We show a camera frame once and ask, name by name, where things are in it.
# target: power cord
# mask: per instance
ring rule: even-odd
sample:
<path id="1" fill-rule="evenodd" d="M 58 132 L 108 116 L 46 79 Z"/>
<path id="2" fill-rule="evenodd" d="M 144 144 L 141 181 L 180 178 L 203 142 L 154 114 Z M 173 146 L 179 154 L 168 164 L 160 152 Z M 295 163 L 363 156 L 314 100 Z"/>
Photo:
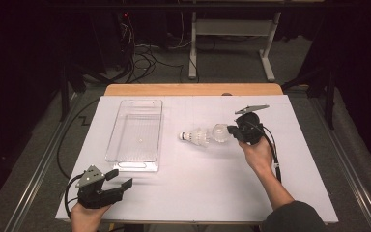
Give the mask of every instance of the power cord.
<path id="1" fill-rule="evenodd" d="M 71 219 L 71 210 L 69 209 L 69 205 L 68 205 L 70 203 L 70 201 L 68 201 L 69 189 L 71 188 L 71 185 L 73 184 L 73 182 L 82 178 L 83 175 L 84 175 L 84 172 L 80 175 L 73 177 L 73 179 L 71 179 L 68 185 L 66 186 L 64 203 L 65 203 L 65 210 L 66 210 L 66 213 L 68 214 L 69 219 Z"/>
<path id="2" fill-rule="evenodd" d="M 141 48 L 146 48 L 146 50 L 139 51 L 139 49 Z M 140 59 L 136 59 L 135 61 L 133 61 L 134 68 L 138 71 L 142 70 L 142 73 L 139 76 L 137 76 L 134 72 L 132 76 L 134 76 L 135 79 L 129 78 L 126 81 L 126 83 L 139 82 L 140 79 L 150 75 L 156 69 L 157 64 L 167 66 L 167 67 L 172 67 L 172 68 L 179 68 L 180 69 L 179 76 L 181 76 L 183 72 L 184 65 L 170 65 L 170 64 L 159 61 L 156 58 L 156 56 L 153 54 L 151 45 L 144 45 L 144 44 L 138 45 L 136 47 L 136 51 L 134 54 L 135 54 L 135 57 L 140 57 Z M 140 62 L 146 62 L 146 66 L 140 66 L 139 65 Z"/>
<path id="3" fill-rule="evenodd" d="M 63 133 L 61 139 L 60 139 L 60 143 L 59 143 L 59 146 L 57 148 L 57 152 L 56 152 L 56 162 L 58 164 L 58 167 L 59 167 L 59 170 L 62 172 L 62 174 L 67 178 L 67 179 L 70 179 L 71 177 L 66 173 L 66 171 L 63 169 L 62 165 L 61 165 L 61 162 L 60 162 L 60 149 L 62 147 L 62 144 L 63 144 L 63 141 L 65 140 L 65 137 L 66 137 L 66 134 L 68 133 L 71 125 L 73 124 L 74 120 L 76 120 L 76 118 L 85 110 L 87 109 L 90 105 L 92 105 L 93 103 L 97 102 L 99 99 L 96 99 L 94 101 L 91 101 L 89 102 L 87 105 L 85 105 L 82 109 L 80 109 L 76 115 L 74 115 L 74 117 L 71 119 L 71 122 L 68 124 L 68 127 L 66 128 L 65 132 Z"/>
<path id="4" fill-rule="evenodd" d="M 273 135 L 272 135 L 271 131 L 263 126 L 263 129 L 265 129 L 270 134 L 270 137 L 271 137 L 272 141 L 270 140 L 270 138 L 267 136 L 266 133 L 262 132 L 261 129 L 258 128 L 257 125 L 251 124 L 249 122 L 247 122 L 247 123 L 249 125 L 253 126 L 253 128 L 255 128 L 258 132 L 260 132 L 265 137 L 268 144 L 270 145 L 271 153 L 272 153 L 272 157 L 273 157 L 273 167 L 275 168 L 276 179 L 278 179 L 278 181 L 280 183 L 282 183 L 281 170 L 279 168 L 279 161 L 278 161 L 278 154 L 276 152 L 275 139 L 273 139 Z"/>

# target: metal stand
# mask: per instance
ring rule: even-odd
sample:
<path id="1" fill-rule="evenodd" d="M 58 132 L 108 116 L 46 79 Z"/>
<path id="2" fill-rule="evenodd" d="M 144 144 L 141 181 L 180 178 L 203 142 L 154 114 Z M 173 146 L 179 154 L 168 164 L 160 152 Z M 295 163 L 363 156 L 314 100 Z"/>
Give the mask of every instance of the metal stand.
<path id="1" fill-rule="evenodd" d="M 191 51 L 189 53 L 188 78 L 197 77 L 197 35 L 267 36 L 265 49 L 259 50 L 260 58 L 269 82 L 275 82 L 268 55 L 281 13 L 275 13 L 273 21 L 197 19 L 192 13 Z"/>

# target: person's hand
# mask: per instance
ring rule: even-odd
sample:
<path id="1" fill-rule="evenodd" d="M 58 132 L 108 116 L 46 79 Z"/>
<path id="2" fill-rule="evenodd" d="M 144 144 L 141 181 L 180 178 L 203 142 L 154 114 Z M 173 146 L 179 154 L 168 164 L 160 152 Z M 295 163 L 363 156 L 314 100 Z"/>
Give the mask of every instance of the person's hand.
<path id="1" fill-rule="evenodd" d="M 99 209 L 86 209 L 80 203 L 71 208 L 72 232 L 96 232 L 100 225 L 101 217 L 111 205 Z"/>
<path id="2" fill-rule="evenodd" d="M 249 145 L 241 141 L 239 141 L 239 144 L 245 153 L 246 162 L 257 175 L 272 173 L 271 148 L 264 136 L 254 145 Z"/>

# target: transparent plastic bin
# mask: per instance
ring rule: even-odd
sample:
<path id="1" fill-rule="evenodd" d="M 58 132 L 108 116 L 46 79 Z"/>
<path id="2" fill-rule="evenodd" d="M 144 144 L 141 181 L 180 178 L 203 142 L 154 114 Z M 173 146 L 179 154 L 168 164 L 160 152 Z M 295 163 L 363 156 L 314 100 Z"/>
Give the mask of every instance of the transparent plastic bin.
<path id="1" fill-rule="evenodd" d="M 106 153 L 120 171 L 158 171 L 162 101 L 122 101 Z"/>

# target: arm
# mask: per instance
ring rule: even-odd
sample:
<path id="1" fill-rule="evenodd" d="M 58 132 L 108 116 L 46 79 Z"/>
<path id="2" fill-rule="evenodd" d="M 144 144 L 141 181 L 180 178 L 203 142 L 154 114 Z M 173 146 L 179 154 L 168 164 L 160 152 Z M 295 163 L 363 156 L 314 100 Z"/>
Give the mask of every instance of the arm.
<path id="1" fill-rule="evenodd" d="M 80 203 L 71 208 L 72 232 L 96 232 L 100 225 L 101 217 L 110 208 L 104 206 L 100 209 L 86 209 Z"/>
<path id="2" fill-rule="evenodd" d="M 273 175 L 271 164 L 271 148 L 264 137 L 254 145 L 248 145 L 239 141 L 240 146 L 245 153 L 246 161 L 254 170 L 255 174 L 261 181 L 268 199 L 274 210 L 294 201 L 291 194 L 281 185 Z"/>
<path id="3" fill-rule="evenodd" d="M 255 144 L 239 142 L 246 161 L 260 179 L 273 212 L 261 226 L 264 232 L 326 232 L 326 228 L 314 208 L 295 201 L 291 194 L 276 179 L 271 170 L 271 148 L 264 137 Z"/>

